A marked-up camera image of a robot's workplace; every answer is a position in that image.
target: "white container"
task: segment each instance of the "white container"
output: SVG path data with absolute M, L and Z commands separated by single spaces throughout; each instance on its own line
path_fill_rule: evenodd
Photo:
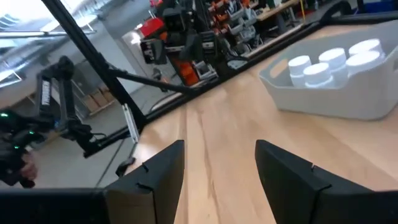
M 383 63 L 383 57 L 380 52 L 368 51 L 356 54 L 346 61 L 348 76 L 351 77 L 359 72 L 372 69 Z
M 348 70 L 346 67 L 346 52 L 344 48 L 330 49 L 319 55 L 319 62 L 327 63 L 336 86 L 345 85 L 348 81 Z
M 377 52 L 380 52 L 382 57 L 384 58 L 385 54 L 384 51 L 381 47 L 381 43 L 379 39 L 369 39 L 369 40 L 364 40 L 361 41 L 352 47 L 349 48 L 348 53 L 349 56 L 354 56 L 356 54 L 362 53 L 362 52 L 367 52 L 370 50 L 375 50 Z
M 310 57 L 308 55 L 295 57 L 288 62 L 288 66 L 293 86 L 297 88 L 305 88 L 303 71 L 305 68 L 311 66 Z
M 292 79 L 292 83 L 293 83 L 294 87 L 305 88 L 304 74 L 301 74 L 301 75 L 290 74 L 290 78 Z
M 335 81 L 327 63 L 317 63 L 304 69 L 305 86 L 307 88 L 333 88 Z

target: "wooden table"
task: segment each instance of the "wooden table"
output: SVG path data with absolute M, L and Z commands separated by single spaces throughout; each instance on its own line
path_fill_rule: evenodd
M 264 21 L 264 20 L 270 18 L 271 16 L 275 15 L 277 26 L 279 29 L 279 34 L 283 34 L 287 31 L 287 28 L 285 25 L 285 20 L 280 13 L 282 11 L 284 11 L 285 9 L 289 8 L 289 13 L 292 18 L 292 21 L 295 21 L 296 19 L 294 16 L 292 6 L 298 4 L 299 2 L 300 2 L 300 0 L 289 0 L 287 2 L 280 3 L 278 6 L 276 6 L 273 9 L 264 8 L 264 9 L 262 9 L 263 10 L 262 14 L 257 15 L 257 20 Z
M 307 38 L 363 28 L 327 27 Z M 142 132 L 130 171 L 175 140 L 185 140 L 176 224 L 275 223 L 257 174 L 257 139 L 370 189 L 398 189 L 398 110 L 373 122 L 279 111 L 258 77 L 273 58 Z
M 300 0 L 289 0 L 287 2 L 280 3 L 278 6 L 276 6 L 273 9 L 268 9 L 267 10 L 266 8 L 263 8 L 262 9 L 262 14 L 257 15 L 257 20 L 264 21 L 264 20 L 270 18 L 271 16 L 276 15 L 276 14 L 284 11 L 285 9 L 290 8 L 290 7 L 298 4 L 299 2 L 300 2 Z M 290 13 L 291 13 L 291 15 L 292 15 L 292 17 L 294 19 L 295 18 L 294 13 L 292 13 L 292 12 L 290 12 Z

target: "floor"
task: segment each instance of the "floor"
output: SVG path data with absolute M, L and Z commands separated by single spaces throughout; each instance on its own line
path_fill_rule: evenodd
M 321 7 L 318 12 L 307 16 L 307 20 L 319 18 L 324 11 L 324 7 Z M 145 86 L 133 93 L 132 97 L 147 113 L 156 101 L 168 94 L 170 93 L 162 93 L 158 88 Z M 91 125 L 95 132 L 105 134 L 126 125 L 121 106 L 117 103 L 85 123 Z M 114 173 L 117 166 L 128 157 L 132 149 L 130 139 L 126 139 L 118 150 L 119 145 L 120 143 L 113 144 L 89 159 L 84 159 L 83 151 L 75 142 L 61 138 L 50 142 L 35 152 L 39 167 L 37 187 L 102 187 L 110 184 L 117 179 Z

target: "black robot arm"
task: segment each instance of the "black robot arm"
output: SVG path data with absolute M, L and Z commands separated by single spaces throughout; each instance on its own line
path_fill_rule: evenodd
M 38 105 L 38 120 L 51 120 L 53 115 L 49 109 L 49 101 L 51 97 L 51 79 L 58 81 L 59 95 L 60 95 L 60 111 L 61 119 L 57 126 L 57 132 L 61 133 L 61 137 L 76 141 L 78 145 L 84 150 L 84 157 L 90 157 L 102 149 L 111 145 L 112 143 L 126 138 L 118 134 L 96 139 L 95 134 L 91 132 L 91 127 L 87 124 L 82 124 L 75 111 L 75 104 L 72 90 L 72 76 L 75 73 L 75 66 L 73 62 L 66 56 L 60 58 L 58 63 L 50 66 L 44 70 L 37 77 L 37 98 L 36 105 Z
M 91 133 L 91 127 L 82 124 L 75 112 L 72 92 L 72 76 L 74 65 L 68 57 L 61 57 L 55 63 L 37 74 L 36 109 L 35 116 L 21 116 L 9 108 L 0 111 L 0 130 L 3 137 L 0 141 L 0 180 L 7 185 L 20 182 L 25 188 L 31 188 L 33 181 L 23 178 L 20 170 L 25 166 L 22 156 L 28 153 L 25 147 L 43 140 L 42 133 L 54 128 L 61 133 L 61 137 L 76 141 L 84 150 L 84 157 L 90 157 L 116 141 L 129 137 L 124 130 L 109 136 L 96 139 Z M 61 119 L 54 127 L 55 116 L 51 112 L 52 79 L 59 85 Z

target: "person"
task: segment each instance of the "person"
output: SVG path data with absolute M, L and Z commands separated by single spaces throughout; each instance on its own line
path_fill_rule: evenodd
M 32 153 L 27 153 L 22 156 L 25 166 L 21 169 L 21 176 L 28 180 L 35 180 L 37 178 L 37 166 L 34 161 Z

